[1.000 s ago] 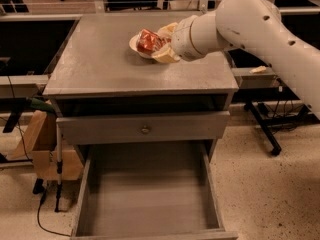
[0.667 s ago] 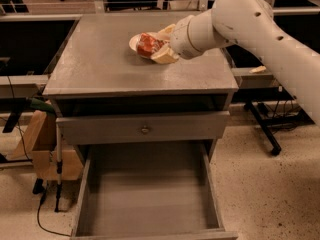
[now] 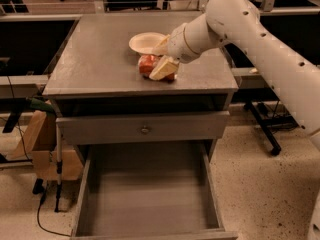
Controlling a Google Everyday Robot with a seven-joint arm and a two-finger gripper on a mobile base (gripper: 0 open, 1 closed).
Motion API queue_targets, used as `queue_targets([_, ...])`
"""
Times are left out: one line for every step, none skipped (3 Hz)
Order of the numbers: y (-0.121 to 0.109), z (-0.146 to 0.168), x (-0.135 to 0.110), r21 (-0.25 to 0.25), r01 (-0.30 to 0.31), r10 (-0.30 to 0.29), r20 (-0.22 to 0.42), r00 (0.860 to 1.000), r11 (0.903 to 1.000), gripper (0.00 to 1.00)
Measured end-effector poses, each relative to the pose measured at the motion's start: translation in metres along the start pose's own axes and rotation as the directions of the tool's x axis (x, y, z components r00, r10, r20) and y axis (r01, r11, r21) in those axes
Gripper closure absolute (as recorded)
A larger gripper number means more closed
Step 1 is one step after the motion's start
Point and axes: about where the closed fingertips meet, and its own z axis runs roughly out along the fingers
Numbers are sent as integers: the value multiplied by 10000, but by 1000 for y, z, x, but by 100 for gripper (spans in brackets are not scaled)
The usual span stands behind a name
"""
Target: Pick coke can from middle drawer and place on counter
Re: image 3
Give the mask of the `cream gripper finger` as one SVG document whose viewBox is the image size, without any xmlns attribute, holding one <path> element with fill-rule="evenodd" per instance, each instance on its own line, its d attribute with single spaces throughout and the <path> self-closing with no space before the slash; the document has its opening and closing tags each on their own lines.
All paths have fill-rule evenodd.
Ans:
<svg viewBox="0 0 320 240">
<path fill-rule="evenodd" d="M 153 49 L 152 53 L 154 55 L 160 56 L 165 55 L 168 51 L 167 45 L 170 35 L 166 35 L 162 41 L 160 41 Z"/>
<path fill-rule="evenodd" d="M 170 57 L 163 56 L 156 67 L 151 71 L 149 78 L 151 80 L 159 81 L 168 76 L 174 75 L 179 68 L 179 61 Z"/>
</svg>

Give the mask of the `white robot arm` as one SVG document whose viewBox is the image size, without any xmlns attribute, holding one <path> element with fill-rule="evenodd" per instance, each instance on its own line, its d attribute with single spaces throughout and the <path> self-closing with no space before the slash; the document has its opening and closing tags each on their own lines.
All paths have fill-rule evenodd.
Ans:
<svg viewBox="0 0 320 240">
<path fill-rule="evenodd" d="M 320 149 L 320 69 L 276 38 L 248 0 L 208 0 L 205 12 L 152 49 L 189 63 L 232 43 L 257 68 L 311 142 Z"/>
</svg>

